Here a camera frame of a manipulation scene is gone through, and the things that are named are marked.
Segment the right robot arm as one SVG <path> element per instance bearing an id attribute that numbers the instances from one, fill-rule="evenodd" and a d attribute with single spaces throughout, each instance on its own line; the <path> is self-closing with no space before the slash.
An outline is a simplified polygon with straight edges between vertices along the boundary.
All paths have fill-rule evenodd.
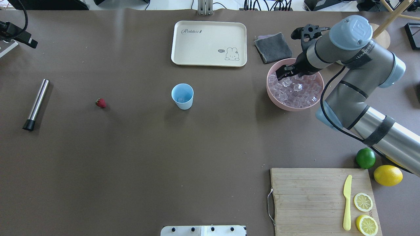
<path id="1" fill-rule="evenodd" d="M 377 87 L 390 87 L 406 70 L 405 63 L 372 35 L 371 25 L 360 15 L 350 15 L 331 28 L 312 24 L 297 28 L 291 37 L 300 39 L 303 52 L 293 64 L 278 67 L 276 77 L 314 75 L 340 61 L 348 72 L 321 99 L 317 118 L 418 176 L 419 136 L 366 103 Z"/>

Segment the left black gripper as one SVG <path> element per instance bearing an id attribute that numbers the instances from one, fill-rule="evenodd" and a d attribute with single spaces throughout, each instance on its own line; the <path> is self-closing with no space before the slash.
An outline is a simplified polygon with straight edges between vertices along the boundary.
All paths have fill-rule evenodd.
<path id="1" fill-rule="evenodd" d="M 32 38 L 32 35 L 24 29 L 19 28 L 11 22 L 0 21 L 0 40 L 9 42 L 14 39 L 33 49 L 36 49 L 38 42 Z"/>

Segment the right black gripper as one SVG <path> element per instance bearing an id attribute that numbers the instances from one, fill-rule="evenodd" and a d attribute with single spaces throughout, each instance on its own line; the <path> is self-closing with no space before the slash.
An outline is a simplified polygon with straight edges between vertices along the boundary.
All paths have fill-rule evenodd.
<path id="1" fill-rule="evenodd" d="M 306 54 L 300 54 L 293 64 L 286 63 L 279 67 L 279 69 L 276 70 L 276 76 L 277 80 L 280 81 L 281 79 L 292 76 L 302 77 L 304 75 L 313 75 L 320 70 L 320 68 L 314 67 L 309 62 Z"/>

